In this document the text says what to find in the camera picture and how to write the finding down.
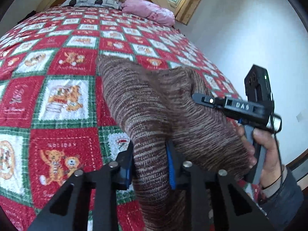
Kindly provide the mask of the person's right hand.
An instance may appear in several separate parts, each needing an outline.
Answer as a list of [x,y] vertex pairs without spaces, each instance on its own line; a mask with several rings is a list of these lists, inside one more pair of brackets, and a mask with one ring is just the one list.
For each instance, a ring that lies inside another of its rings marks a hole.
[[[244,147],[249,154],[249,167],[252,168],[256,163],[255,148],[248,142],[244,136],[245,130],[242,125],[238,126],[236,132],[242,140]],[[267,188],[274,184],[281,176],[284,166],[281,164],[278,154],[277,142],[272,135],[264,130],[254,129],[254,140],[266,149],[265,162],[260,176],[260,185]]]

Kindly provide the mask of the dark jacket right forearm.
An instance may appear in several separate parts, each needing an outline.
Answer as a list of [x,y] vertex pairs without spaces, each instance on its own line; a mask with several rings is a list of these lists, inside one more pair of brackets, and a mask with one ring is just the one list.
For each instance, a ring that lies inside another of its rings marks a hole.
[[275,230],[286,229],[304,203],[304,195],[288,168],[282,178],[261,190],[258,205],[266,213]]

